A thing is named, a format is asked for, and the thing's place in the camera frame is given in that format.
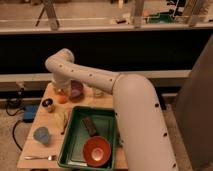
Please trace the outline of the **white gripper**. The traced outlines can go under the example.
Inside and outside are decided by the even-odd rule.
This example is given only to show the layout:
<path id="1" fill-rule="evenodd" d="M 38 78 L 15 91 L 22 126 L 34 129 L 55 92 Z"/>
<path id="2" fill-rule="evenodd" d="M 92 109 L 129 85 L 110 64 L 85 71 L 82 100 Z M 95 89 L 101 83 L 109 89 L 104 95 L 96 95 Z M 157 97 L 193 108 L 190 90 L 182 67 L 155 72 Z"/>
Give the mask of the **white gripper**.
<path id="1" fill-rule="evenodd" d="M 56 81 L 55 79 L 52 80 L 53 89 L 56 94 L 62 94 L 69 96 L 71 93 L 71 82 L 70 81 Z"/>

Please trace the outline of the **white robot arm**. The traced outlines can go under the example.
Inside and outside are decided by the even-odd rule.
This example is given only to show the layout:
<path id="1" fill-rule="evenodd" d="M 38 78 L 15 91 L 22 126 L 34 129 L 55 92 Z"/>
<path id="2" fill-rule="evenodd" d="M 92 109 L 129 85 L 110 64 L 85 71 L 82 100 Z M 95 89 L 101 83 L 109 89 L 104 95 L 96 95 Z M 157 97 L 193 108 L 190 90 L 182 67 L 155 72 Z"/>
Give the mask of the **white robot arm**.
<path id="1" fill-rule="evenodd" d="M 129 171 L 179 171 L 156 90 L 146 77 L 78 65 L 66 48 L 45 66 L 57 89 L 74 79 L 112 95 Z"/>

